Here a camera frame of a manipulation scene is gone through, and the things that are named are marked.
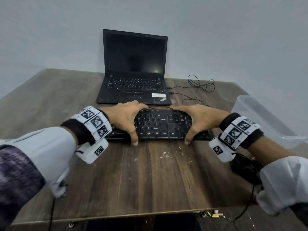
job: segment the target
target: laptop screen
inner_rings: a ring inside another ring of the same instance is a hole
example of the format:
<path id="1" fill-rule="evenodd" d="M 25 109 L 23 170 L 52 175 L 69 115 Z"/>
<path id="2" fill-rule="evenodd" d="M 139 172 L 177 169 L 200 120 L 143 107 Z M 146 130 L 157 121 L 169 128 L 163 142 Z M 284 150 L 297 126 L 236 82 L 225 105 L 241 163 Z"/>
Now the laptop screen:
<path id="1" fill-rule="evenodd" d="M 164 74 L 167 37 L 104 30 L 105 71 Z"/>

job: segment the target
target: plastic container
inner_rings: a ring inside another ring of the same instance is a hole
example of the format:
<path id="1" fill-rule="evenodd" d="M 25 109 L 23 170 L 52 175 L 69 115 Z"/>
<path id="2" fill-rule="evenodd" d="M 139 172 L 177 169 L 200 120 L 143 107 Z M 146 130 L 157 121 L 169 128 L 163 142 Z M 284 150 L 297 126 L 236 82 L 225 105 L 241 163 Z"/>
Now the plastic container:
<path id="1" fill-rule="evenodd" d="M 298 119 L 267 97 L 240 95 L 232 112 L 261 125 L 264 135 L 284 148 L 294 148 L 308 140 L 308 121 Z"/>

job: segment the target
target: table surface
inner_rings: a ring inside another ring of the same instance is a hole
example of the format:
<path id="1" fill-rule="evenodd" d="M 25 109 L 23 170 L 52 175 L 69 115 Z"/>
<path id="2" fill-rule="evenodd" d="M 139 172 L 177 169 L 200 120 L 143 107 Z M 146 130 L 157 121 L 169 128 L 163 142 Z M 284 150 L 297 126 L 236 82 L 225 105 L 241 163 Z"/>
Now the table surface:
<path id="1" fill-rule="evenodd" d="M 58 126 L 95 103 L 104 74 L 44 69 L 0 100 L 0 138 L 15 138 Z M 186 79 L 166 78 L 168 86 L 188 86 Z M 210 107 L 231 111 L 237 96 L 247 94 L 232 82 L 215 82 L 211 93 L 198 91 Z M 173 89 L 190 97 L 196 88 Z M 185 96 L 171 95 L 172 105 Z M 197 103 L 184 101 L 185 105 Z M 202 211 L 245 205 L 252 185 L 233 174 L 211 151 L 208 141 L 140 141 L 110 143 L 93 164 L 73 158 L 67 195 L 56 199 L 53 220 Z M 44 187 L 20 211 L 13 224 L 49 221 L 52 194 Z"/>

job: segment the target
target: laptop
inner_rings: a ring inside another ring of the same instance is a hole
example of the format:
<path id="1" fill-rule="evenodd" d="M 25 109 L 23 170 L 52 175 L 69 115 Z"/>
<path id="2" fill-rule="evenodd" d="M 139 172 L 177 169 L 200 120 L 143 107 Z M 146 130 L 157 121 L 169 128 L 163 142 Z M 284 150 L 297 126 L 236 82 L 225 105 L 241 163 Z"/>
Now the laptop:
<path id="1" fill-rule="evenodd" d="M 167 40 L 103 29 L 105 77 L 96 102 L 171 105 L 164 80 Z"/>

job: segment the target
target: black keyboard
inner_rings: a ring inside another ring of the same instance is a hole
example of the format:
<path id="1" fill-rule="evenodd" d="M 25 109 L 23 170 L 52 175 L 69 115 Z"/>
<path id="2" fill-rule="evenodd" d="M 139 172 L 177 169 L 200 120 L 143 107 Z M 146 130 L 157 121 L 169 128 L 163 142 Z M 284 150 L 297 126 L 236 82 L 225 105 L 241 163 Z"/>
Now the black keyboard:
<path id="1" fill-rule="evenodd" d="M 175 139 L 183 140 L 192 124 L 191 117 L 184 112 L 166 109 L 143 109 L 135 117 L 134 125 L 140 139 Z M 212 131 L 203 131 L 194 140 L 211 140 Z M 127 132 L 114 129 L 107 140 L 127 140 Z"/>
<path id="2" fill-rule="evenodd" d="M 159 78 L 113 78 L 109 77 L 106 89 L 137 90 L 164 93 L 163 85 Z"/>

